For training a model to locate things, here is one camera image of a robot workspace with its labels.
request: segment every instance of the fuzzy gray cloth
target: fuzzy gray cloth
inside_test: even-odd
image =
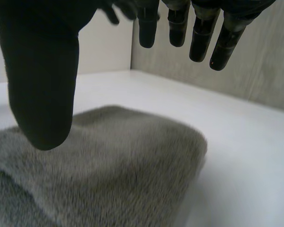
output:
[[[50,151],[0,131],[0,227],[169,227],[206,147],[187,126],[113,106],[75,116]]]

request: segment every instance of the black robotic finger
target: black robotic finger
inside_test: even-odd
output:
[[[169,7],[169,41],[175,47],[181,47],[185,41],[189,0],[164,0]]]
[[[151,48],[155,42],[159,0],[136,0],[139,20],[139,42]]]
[[[224,23],[210,59],[210,68],[217,71],[225,68],[246,26],[258,15],[254,14],[245,18],[238,18],[224,12]]]
[[[129,20],[136,20],[136,5],[132,0],[118,0],[114,3]]]
[[[196,15],[189,51],[189,58],[192,61],[202,62],[206,56],[220,13],[220,4],[218,0],[192,0]]]
[[[245,28],[275,0],[224,0],[224,23],[210,59],[213,70],[222,70],[230,59]]]
[[[108,20],[113,24],[113,25],[118,25],[120,23],[119,18],[117,17],[115,10],[112,7],[111,3],[104,2],[101,7],[101,10],[103,10],[108,18]]]

